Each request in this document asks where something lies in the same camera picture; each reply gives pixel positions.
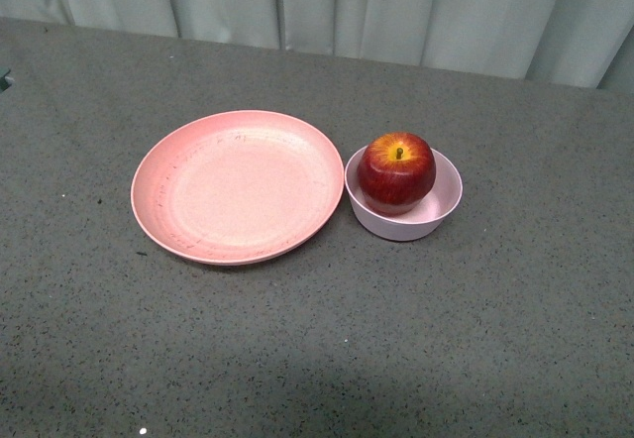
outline speckled countertop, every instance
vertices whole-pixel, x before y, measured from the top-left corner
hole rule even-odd
[[[634,97],[0,19],[0,436],[634,435]],[[392,130],[459,208],[382,240],[342,197],[277,259],[184,261],[130,185],[236,109]]]

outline red apple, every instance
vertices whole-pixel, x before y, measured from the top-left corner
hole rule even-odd
[[[368,145],[357,176],[369,208],[381,215],[401,215],[434,186],[436,162],[423,139],[410,133],[389,133]]]

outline bowl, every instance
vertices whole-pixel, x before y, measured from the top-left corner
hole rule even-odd
[[[379,215],[366,204],[357,178],[357,167],[366,147],[359,149],[346,164],[345,183],[355,216],[375,235],[396,242],[418,240],[432,233],[460,203],[463,181],[458,170],[432,149],[436,181],[429,193],[409,212],[393,217]]]

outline plate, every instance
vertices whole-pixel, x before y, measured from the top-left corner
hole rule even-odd
[[[141,228],[166,250],[210,265],[282,255],[331,217],[344,189],[332,142],[292,116],[233,111],[156,144],[135,173]]]

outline gray curtain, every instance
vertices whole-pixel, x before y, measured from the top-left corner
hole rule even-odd
[[[0,16],[634,92],[634,0],[0,0]]]

